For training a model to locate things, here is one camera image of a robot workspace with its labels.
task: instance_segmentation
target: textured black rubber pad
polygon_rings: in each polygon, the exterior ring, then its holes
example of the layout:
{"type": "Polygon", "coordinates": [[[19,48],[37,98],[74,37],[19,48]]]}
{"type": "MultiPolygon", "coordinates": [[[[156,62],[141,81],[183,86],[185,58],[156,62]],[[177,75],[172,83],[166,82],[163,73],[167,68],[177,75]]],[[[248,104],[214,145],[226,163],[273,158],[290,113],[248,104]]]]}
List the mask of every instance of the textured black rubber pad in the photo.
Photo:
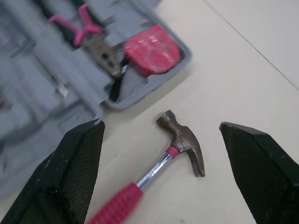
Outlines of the textured black rubber pad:
{"type": "Polygon", "coordinates": [[[96,182],[105,125],[65,134],[35,170],[1,224],[83,224],[96,182]]]}
{"type": "Polygon", "coordinates": [[[299,165],[268,134],[223,122],[235,181],[257,224],[299,224],[299,165]]]}

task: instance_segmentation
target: gray plastic tray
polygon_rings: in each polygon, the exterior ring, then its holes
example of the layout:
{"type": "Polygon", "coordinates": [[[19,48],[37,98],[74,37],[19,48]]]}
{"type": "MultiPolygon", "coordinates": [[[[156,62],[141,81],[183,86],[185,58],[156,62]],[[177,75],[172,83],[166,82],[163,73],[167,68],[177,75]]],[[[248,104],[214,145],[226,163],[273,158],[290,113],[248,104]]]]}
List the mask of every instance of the gray plastic tray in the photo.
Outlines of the gray plastic tray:
{"type": "MultiPolygon", "coordinates": [[[[78,21],[67,0],[48,0],[57,14],[78,21]]],[[[0,4],[0,200],[31,176],[37,165],[78,124],[104,118],[102,104],[123,110],[175,76],[191,59],[190,50],[155,15],[159,0],[90,0],[106,24],[106,41],[123,57],[133,35],[160,24],[181,51],[180,62],[163,75],[140,76],[130,67],[116,102],[109,100],[113,80],[82,49],[65,43],[30,0],[0,4]],[[68,89],[62,97],[51,76],[68,89]]]]}

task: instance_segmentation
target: pink rubber grip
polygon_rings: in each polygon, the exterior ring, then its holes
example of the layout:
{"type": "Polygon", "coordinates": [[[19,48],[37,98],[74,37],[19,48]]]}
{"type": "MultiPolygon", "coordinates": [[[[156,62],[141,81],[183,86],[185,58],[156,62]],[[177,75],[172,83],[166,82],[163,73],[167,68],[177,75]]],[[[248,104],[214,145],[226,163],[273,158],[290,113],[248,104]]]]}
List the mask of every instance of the pink rubber grip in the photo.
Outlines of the pink rubber grip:
{"type": "Polygon", "coordinates": [[[143,192],[135,183],[117,193],[88,224],[120,224],[133,212],[143,192]]]}

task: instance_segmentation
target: hammer head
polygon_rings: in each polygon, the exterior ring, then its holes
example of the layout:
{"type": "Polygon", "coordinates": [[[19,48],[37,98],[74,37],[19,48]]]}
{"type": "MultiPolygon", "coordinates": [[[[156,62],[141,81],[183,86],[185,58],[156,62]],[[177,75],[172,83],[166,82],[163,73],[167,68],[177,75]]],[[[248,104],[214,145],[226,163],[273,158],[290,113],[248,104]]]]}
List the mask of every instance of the hammer head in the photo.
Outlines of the hammer head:
{"type": "Polygon", "coordinates": [[[172,134],[172,146],[180,153],[187,152],[195,176],[205,176],[201,149],[193,132],[188,127],[181,126],[170,110],[159,117],[157,123],[161,128],[172,134]]]}

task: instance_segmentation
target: pink tape measure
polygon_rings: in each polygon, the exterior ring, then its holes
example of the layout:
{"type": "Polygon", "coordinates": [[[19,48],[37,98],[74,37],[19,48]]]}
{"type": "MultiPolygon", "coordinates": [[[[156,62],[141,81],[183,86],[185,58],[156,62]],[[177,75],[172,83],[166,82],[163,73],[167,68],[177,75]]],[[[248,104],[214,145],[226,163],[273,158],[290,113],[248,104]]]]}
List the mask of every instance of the pink tape measure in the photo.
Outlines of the pink tape measure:
{"type": "Polygon", "coordinates": [[[160,25],[131,37],[124,44],[124,52],[130,63],[145,77],[166,73],[180,59],[179,47],[160,25]]]}

